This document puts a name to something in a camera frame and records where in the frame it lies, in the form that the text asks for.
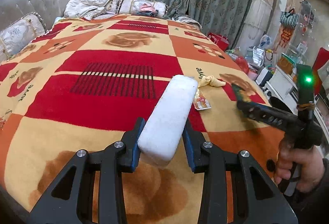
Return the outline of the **right forearm dark sleeve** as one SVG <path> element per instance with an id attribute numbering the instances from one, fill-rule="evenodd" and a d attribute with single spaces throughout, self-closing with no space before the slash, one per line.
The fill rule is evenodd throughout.
<path id="1" fill-rule="evenodd" d="M 291 197 L 286 196 L 288 203 L 297 216 L 298 223 L 327 223 L 328 220 L 328 160 L 323 158 L 324 175 L 319 184 L 308 193 L 295 190 Z"/>

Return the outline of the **person's right hand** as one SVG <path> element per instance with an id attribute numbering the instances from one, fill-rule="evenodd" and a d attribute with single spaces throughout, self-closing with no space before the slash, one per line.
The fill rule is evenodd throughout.
<path id="1" fill-rule="evenodd" d="M 311 192 L 319 185 L 326 170 L 320 152 L 316 147 L 307 150 L 294 149 L 288 139 L 282 139 L 274 172 L 277 185 L 283 179 L 288 180 L 291 177 L 293 163 L 301 166 L 301 177 L 296 189 L 302 193 Z"/>

